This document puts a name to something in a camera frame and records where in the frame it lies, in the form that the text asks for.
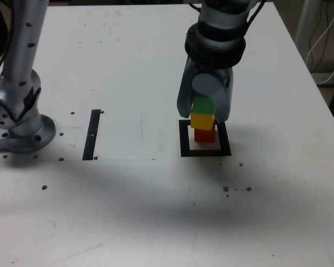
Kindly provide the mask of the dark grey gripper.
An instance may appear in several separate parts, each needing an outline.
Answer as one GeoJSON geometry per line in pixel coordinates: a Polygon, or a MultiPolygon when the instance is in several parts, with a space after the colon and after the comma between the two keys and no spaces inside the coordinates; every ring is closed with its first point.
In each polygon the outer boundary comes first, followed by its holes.
{"type": "Polygon", "coordinates": [[[233,92],[233,71],[198,65],[188,57],[179,88],[176,106],[179,115],[188,118],[191,113],[193,91],[211,99],[218,122],[229,118],[233,92]]]}

